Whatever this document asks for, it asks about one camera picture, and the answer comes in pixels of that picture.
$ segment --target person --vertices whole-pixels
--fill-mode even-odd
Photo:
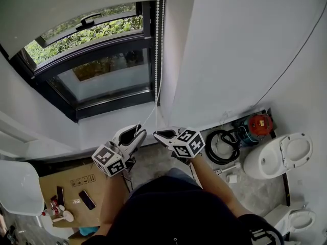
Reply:
[[[284,244],[280,233],[237,200],[201,154],[190,159],[202,188],[173,168],[130,193],[108,177],[100,228],[89,244]]]

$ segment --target green foliage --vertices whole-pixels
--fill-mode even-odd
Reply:
[[[121,12],[130,11],[131,7],[133,7],[134,4],[131,5],[122,5],[119,7],[109,8],[105,10],[100,10],[101,12],[104,12],[104,15],[110,15],[110,14],[116,14]],[[49,30],[47,33],[43,35],[43,38],[46,37],[52,37],[63,30],[69,29],[76,24],[78,24],[79,19],[83,16],[74,18],[66,23],[61,24],[60,26]],[[77,33],[74,33],[66,38],[63,38],[60,41],[57,41],[51,45],[49,45],[46,48],[42,48],[36,41],[33,41],[29,43],[27,46],[25,46],[26,51],[28,54],[32,57],[34,62],[36,64],[43,63],[44,61],[54,57],[55,55],[62,53],[66,50],[69,50],[71,48],[74,48],[78,45],[105,37],[110,36],[113,34],[118,34],[130,30],[138,30],[141,29],[143,26],[143,18],[142,16],[135,16],[125,19],[119,19],[107,23],[100,24],[98,26],[94,26],[90,29],[82,30]]]
[[[114,66],[114,60],[112,57],[105,57],[96,61],[82,64],[73,68],[73,72],[77,76],[78,80],[84,81],[95,76],[100,76],[111,72]]]

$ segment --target window handle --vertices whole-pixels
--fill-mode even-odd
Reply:
[[[81,23],[79,23],[78,25],[75,26],[76,30],[81,30],[81,29],[85,29],[85,28],[93,26],[94,20],[89,20],[89,21],[86,21],[86,20],[91,17],[99,16],[99,15],[101,15],[101,13],[94,13],[94,14],[87,15],[86,17],[83,17],[81,19]]]

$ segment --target window frame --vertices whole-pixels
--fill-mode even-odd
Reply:
[[[92,20],[87,20],[86,22],[89,24],[90,22],[93,22],[93,24],[89,24],[88,26],[81,26],[78,29],[75,27],[73,28],[69,28],[63,32],[61,32],[60,34],[49,38],[48,40],[44,40],[44,38],[42,36],[39,36],[35,39],[35,41],[42,47],[42,48],[46,48],[49,45],[62,40],[63,38],[70,36],[74,33],[80,32],[82,30],[85,29],[89,29],[91,27],[97,26],[97,25],[101,25],[102,23],[106,23],[106,22],[111,22],[111,21],[115,21],[118,19],[122,19],[122,18],[128,18],[128,17],[134,17],[134,16],[140,16],[142,15],[142,2],[136,2],[135,3],[135,10],[133,11],[128,11],[128,12],[124,12],[124,13],[119,13],[119,14],[113,14],[113,15],[109,15],[109,16],[104,16],[104,17],[100,17],[100,18],[96,18],[96,19],[92,19]],[[81,18],[90,18],[91,14]]]
[[[23,48],[10,60],[3,48],[0,50],[5,55],[9,63],[14,67],[18,74],[36,91],[38,91],[51,104],[63,112],[74,122],[91,117],[94,115],[144,104],[155,101],[155,11],[156,1],[140,2],[142,8],[136,9],[143,16],[143,29],[128,31],[118,37],[106,37],[94,40],[91,44],[86,43],[69,51],[61,53],[48,59],[42,64],[36,66],[34,61]],[[131,92],[128,95],[111,99],[103,97],[98,102],[85,106],[74,107],[56,88],[51,86],[49,79],[61,74],[78,65],[101,59],[110,55],[127,52],[131,50],[141,50],[147,48],[150,86],[139,92]],[[160,81],[160,72],[158,72],[158,81]]]

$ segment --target printed symbol on box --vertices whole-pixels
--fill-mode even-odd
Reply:
[[[103,147],[97,154],[95,154],[93,157],[99,161],[102,165],[105,165],[110,158],[114,156],[114,152],[112,150],[107,149],[106,147]]]
[[[95,182],[96,181],[96,177],[94,176],[94,174],[91,174],[91,175],[88,176],[88,180],[90,182]]]
[[[177,137],[177,140],[188,142],[188,140],[191,139],[194,134],[196,134],[196,132],[190,131],[190,130],[185,130],[181,135],[179,135]]]
[[[82,181],[83,181],[84,184],[87,184],[87,183],[88,183],[88,178],[87,178],[87,176],[82,177]]]
[[[189,150],[185,146],[173,146],[177,155],[182,157],[191,157]]]
[[[81,178],[76,179],[77,181],[77,186],[83,185]]]
[[[77,186],[76,181],[75,180],[71,180],[71,185],[72,185],[72,187],[76,187]]]
[[[194,154],[201,150],[203,146],[204,144],[200,135],[197,135],[190,144],[191,150]]]
[[[124,164],[123,164],[122,160],[114,162],[113,164],[108,166],[108,170],[112,175],[123,169],[124,169]]]

